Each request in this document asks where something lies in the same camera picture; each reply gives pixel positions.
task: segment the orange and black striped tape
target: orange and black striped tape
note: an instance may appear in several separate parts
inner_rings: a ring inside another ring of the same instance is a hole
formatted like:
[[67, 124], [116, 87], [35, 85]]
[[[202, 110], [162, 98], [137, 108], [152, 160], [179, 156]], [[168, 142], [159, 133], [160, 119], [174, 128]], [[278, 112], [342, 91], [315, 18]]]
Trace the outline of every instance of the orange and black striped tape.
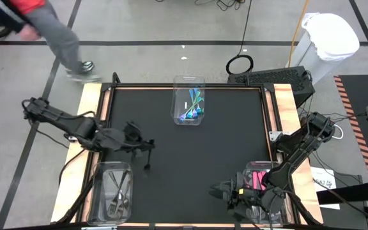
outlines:
[[367, 147], [366, 140], [364, 139], [362, 130], [358, 126], [357, 119], [354, 116], [355, 112], [353, 111], [351, 107], [350, 100], [348, 98], [346, 90], [344, 89], [341, 78], [339, 76], [335, 76], [334, 79], [335, 79], [335, 83], [337, 86], [337, 90], [339, 91], [340, 97], [342, 98], [344, 109], [346, 110], [346, 113], [348, 114], [348, 116], [352, 116], [349, 118], [349, 122], [350, 122], [351, 128], [353, 129], [355, 133], [358, 147], [360, 148], [360, 151], [362, 152], [363, 159], [364, 159], [366, 168], [368, 170], [368, 147]]

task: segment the white trash can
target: white trash can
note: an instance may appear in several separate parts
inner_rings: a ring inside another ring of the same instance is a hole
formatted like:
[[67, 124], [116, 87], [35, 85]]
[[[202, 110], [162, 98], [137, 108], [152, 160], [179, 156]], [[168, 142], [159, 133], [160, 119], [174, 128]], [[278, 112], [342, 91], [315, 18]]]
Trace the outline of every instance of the white trash can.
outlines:
[[360, 47], [350, 25], [332, 13], [307, 13], [302, 27], [306, 32], [293, 51], [291, 67], [304, 66], [311, 72], [313, 84]]

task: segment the leg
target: leg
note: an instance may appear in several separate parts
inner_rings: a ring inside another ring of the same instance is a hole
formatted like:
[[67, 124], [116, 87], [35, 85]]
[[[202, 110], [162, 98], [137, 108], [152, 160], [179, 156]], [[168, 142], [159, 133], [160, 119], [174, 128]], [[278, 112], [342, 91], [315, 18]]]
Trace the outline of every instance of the leg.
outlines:
[[45, 0], [45, 6], [50, 10], [50, 12], [54, 15], [55, 19], [58, 19], [58, 15], [56, 14], [55, 8], [52, 6], [49, 0]]
[[47, 1], [30, 13], [27, 18], [32, 22], [38, 32], [46, 39], [50, 49], [62, 64], [72, 71], [79, 71], [79, 39], [76, 34], [56, 17], [52, 6]]

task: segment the sneaker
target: sneaker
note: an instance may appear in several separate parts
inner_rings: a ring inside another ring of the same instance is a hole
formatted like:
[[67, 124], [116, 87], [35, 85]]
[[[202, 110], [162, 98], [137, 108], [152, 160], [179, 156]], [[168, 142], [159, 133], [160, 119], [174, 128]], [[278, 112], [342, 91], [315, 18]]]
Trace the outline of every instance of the sneaker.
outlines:
[[100, 77], [93, 73], [93, 69], [95, 64], [92, 61], [85, 61], [80, 63], [80, 70], [77, 72], [73, 72], [71, 70], [66, 69], [68, 77], [73, 81], [77, 82], [96, 82], [100, 80]]
[[84, 62], [80, 62], [80, 68], [79, 70], [77, 70], [76, 72], [71, 71], [69, 69], [66, 69], [66, 72], [68, 74], [76, 74], [76, 75], [84, 75], [84, 74], [90, 74], [92, 72], [92, 70], [94, 69], [95, 64], [93, 64], [92, 61], [84, 61]]

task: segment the clear plastic container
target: clear plastic container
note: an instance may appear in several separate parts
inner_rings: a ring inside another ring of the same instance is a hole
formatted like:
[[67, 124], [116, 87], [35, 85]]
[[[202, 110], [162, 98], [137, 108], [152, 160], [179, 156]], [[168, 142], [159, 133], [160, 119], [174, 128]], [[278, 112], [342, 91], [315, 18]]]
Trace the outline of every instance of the clear plastic container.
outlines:
[[205, 80], [202, 77], [175, 77], [171, 116], [177, 125], [199, 125], [204, 118]]
[[[278, 162], [249, 162], [242, 173], [244, 177], [244, 187], [264, 190], [265, 186], [261, 184], [262, 177], [271, 168], [278, 165]], [[284, 225], [290, 224], [292, 222], [292, 211], [288, 209], [288, 202], [289, 198], [285, 199], [285, 202], [282, 205], [280, 211], [278, 213], [272, 213], [270, 215], [273, 225]], [[247, 209], [247, 217], [256, 224], [269, 224], [269, 214], [258, 206], [251, 206], [249, 209]]]
[[133, 172], [125, 162], [101, 162], [96, 165], [88, 224], [122, 224], [132, 213]]

